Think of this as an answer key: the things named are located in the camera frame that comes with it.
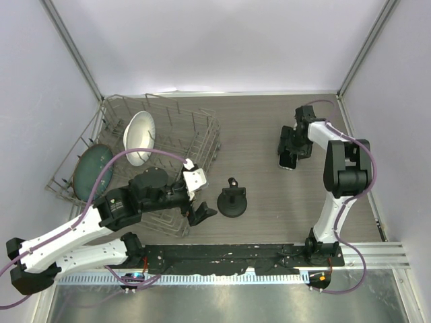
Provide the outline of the black smartphone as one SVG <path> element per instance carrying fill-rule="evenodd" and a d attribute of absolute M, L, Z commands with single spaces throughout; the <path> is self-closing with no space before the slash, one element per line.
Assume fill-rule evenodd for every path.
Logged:
<path fill-rule="evenodd" d="M 298 156 L 291 151 L 285 150 L 279 154 L 279 167 L 285 170 L 295 170 L 298 163 Z"/>

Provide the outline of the black phone stand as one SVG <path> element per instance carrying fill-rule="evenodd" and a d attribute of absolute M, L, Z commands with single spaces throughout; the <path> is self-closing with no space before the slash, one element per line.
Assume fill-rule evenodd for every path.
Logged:
<path fill-rule="evenodd" d="M 229 187 L 223 188 L 218 196 L 218 211 L 225 217 L 240 217 L 247 208 L 246 188 L 240 187 L 238 181 L 231 177 L 228 179 Z"/>

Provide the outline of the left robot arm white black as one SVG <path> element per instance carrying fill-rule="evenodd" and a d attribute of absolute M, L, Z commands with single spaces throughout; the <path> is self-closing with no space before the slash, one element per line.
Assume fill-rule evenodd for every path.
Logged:
<path fill-rule="evenodd" d="M 197 225 L 217 213 L 207 203 L 193 207 L 195 193 L 206 186 L 207 177 L 201 168 L 184 170 L 173 183 L 164 170 L 146 169 L 128 185 L 96 199 L 82 220 L 71 220 L 32 240 L 10 239 L 6 248 L 14 264 L 11 284 L 22 295 L 32 295 L 87 268 L 137 268 L 145 255 L 137 235 L 128 232 L 94 246 L 90 242 L 139 223 L 145 213 L 166 209 L 179 209 L 189 225 Z"/>

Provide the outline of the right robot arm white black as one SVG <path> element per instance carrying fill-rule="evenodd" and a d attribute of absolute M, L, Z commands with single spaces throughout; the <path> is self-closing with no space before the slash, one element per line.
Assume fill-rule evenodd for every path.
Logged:
<path fill-rule="evenodd" d="M 340 231 L 352 205 L 373 183 L 373 159 L 365 139 L 351 138 L 318 118 L 313 106 L 295 109 L 295 125 L 283 126 L 277 147 L 279 166 L 295 170 L 301 159 L 311 157 L 313 145 L 325 150 L 323 185 L 327 196 L 316 225 L 299 255 L 318 266 L 336 257 Z"/>

